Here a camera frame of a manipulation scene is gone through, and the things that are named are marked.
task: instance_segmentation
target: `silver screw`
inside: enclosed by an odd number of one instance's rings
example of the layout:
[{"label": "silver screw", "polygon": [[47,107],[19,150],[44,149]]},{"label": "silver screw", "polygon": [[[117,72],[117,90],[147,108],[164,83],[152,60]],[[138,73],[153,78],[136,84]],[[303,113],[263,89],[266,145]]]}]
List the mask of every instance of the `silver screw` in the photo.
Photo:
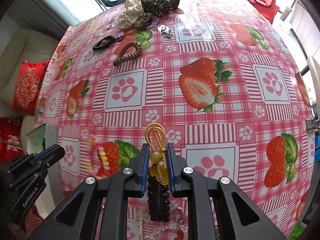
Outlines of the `silver screw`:
[{"label": "silver screw", "polygon": [[222,177],[220,179],[221,183],[223,184],[229,184],[230,183],[230,179],[228,177]]},{"label": "silver screw", "polygon": [[184,173],[191,174],[191,173],[193,173],[193,168],[185,167],[185,168],[183,169],[183,171],[184,171]]},{"label": "silver screw", "polygon": [[95,178],[94,177],[88,177],[85,179],[86,184],[92,184],[95,182]]},{"label": "silver screw", "polygon": [[124,174],[131,174],[132,172],[133,172],[133,170],[131,168],[124,168],[123,169]]}]

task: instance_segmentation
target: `gray curtain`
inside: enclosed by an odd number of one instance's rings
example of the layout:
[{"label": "gray curtain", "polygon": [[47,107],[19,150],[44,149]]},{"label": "gray curtain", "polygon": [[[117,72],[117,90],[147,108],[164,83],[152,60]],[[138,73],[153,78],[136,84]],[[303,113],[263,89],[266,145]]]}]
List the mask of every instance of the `gray curtain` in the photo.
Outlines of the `gray curtain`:
[{"label": "gray curtain", "polygon": [[80,22],[61,0],[15,0],[7,15],[22,28],[39,31],[57,40],[70,25]]}]

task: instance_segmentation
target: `red chair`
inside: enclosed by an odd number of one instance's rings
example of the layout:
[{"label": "red chair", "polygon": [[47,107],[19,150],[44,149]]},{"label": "red chair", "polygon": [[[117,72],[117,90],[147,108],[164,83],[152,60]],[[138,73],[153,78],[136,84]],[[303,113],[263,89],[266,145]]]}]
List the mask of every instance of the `red chair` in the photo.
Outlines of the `red chair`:
[{"label": "red chair", "polygon": [[259,3],[255,3],[253,6],[272,24],[279,7],[276,6],[276,0],[264,1],[267,4],[270,4],[270,7],[265,7]]}]

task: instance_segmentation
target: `pink checkered tablecloth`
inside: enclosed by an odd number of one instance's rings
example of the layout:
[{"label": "pink checkered tablecloth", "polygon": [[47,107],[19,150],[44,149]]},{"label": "pink checkered tablecloth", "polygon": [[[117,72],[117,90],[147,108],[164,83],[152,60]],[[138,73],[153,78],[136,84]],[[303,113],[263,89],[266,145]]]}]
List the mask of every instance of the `pink checkered tablecloth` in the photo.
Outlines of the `pink checkered tablecloth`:
[{"label": "pink checkered tablecloth", "polygon": [[[37,125],[58,126],[66,150],[63,189],[73,190],[92,172],[110,175],[96,152],[88,153],[90,135],[118,155],[114,171],[140,152],[146,126],[158,122],[190,167],[230,177],[287,234],[310,185],[315,138],[306,131],[312,115],[299,70],[281,37],[246,0],[181,0],[158,25],[170,28],[171,38],[129,30],[120,44],[93,52],[101,38],[119,32],[123,10],[115,6],[69,27],[47,69]],[[143,49],[140,57],[114,67],[132,40]],[[187,214],[186,202],[171,205]],[[139,239],[134,207],[147,204],[146,196],[129,200],[128,239]],[[158,226],[150,222],[144,235]],[[157,239],[176,236],[165,231]]]}]

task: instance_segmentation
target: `round bead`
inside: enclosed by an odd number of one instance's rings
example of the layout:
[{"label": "round bead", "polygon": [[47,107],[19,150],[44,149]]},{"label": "round bead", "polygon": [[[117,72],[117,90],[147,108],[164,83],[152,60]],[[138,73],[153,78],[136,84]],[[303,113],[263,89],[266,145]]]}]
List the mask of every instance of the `round bead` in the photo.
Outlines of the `round bead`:
[{"label": "round bead", "polygon": [[149,159],[153,163],[159,163],[160,161],[162,161],[162,152],[161,151],[153,151],[153,152],[151,152],[150,155],[149,155]]}]

